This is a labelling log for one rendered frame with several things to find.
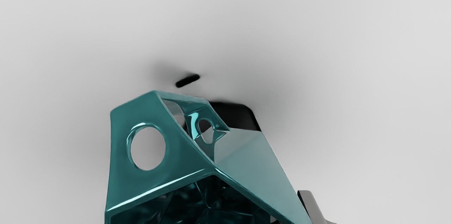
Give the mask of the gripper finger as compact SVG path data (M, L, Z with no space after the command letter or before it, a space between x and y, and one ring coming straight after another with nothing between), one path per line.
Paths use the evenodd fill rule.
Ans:
M298 198L303 204L306 212L311 219L312 224L337 224L326 220L317 204L314 195L311 191L300 190L297 192Z

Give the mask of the teal faceted mug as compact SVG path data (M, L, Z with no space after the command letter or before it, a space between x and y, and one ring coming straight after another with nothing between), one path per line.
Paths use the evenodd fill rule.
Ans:
M150 170L138 132L165 141ZM264 133L230 128L203 98L151 91L111 111L105 224L313 224Z

